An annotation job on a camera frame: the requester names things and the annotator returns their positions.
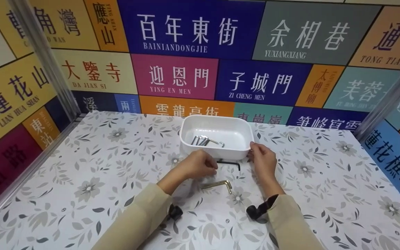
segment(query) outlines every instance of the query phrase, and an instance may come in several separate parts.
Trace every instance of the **leaf pattern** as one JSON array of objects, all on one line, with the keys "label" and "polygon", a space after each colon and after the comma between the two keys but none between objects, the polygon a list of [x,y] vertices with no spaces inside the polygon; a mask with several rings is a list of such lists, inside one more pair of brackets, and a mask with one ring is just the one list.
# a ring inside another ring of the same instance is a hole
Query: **leaf pattern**
[{"label": "leaf pattern", "polygon": [[[182,121],[88,114],[1,209],[0,249],[93,247],[143,188],[186,157],[179,150]],[[400,249],[400,195],[350,132],[250,125],[276,152],[276,177],[327,249]],[[183,216],[163,222],[143,249],[278,249],[268,218],[255,222],[245,213],[264,199],[251,163],[239,163],[241,171],[219,169],[232,195],[183,183],[173,194]]]}]

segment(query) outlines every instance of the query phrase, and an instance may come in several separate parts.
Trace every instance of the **beige jacket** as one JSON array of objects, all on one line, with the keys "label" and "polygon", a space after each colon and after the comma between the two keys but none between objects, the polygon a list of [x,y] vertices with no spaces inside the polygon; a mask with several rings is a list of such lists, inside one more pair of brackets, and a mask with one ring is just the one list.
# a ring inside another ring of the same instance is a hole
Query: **beige jacket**
[{"label": "beige jacket", "polygon": [[[101,236],[92,250],[135,250],[157,229],[168,214],[172,197],[156,184],[149,184],[135,197]],[[309,229],[299,206],[289,195],[279,195],[268,210],[271,227],[280,250],[322,250]]]}]

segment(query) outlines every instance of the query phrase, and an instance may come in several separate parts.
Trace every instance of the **gray panel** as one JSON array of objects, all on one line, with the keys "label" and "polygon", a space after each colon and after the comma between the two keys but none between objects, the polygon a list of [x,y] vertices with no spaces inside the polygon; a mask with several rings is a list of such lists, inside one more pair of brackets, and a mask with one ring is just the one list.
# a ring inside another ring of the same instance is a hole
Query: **gray panel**
[{"label": "gray panel", "polygon": [[346,65],[380,9],[374,5],[267,2],[252,58]]}]

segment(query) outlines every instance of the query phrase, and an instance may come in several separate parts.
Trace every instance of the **black allen key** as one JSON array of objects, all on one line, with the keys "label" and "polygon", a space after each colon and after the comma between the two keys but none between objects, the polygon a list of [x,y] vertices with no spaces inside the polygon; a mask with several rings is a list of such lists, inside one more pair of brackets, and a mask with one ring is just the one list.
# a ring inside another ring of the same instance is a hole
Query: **black allen key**
[{"label": "black allen key", "polygon": [[235,163],[235,162],[231,162],[231,161],[218,160],[217,163],[236,165],[239,168],[239,171],[240,171],[240,163],[238,163],[238,162]]}]

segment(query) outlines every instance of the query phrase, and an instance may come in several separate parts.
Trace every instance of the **person's left hand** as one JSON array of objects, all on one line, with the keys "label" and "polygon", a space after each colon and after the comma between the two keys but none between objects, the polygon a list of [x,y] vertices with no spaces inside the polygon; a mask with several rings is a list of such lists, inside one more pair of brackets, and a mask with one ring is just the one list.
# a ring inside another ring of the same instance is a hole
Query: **person's left hand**
[{"label": "person's left hand", "polygon": [[199,149],[191,152],[174,170],[184,176],[185,179],[198,179],[217,174],[217,169],[216,160],[207,152]]}]

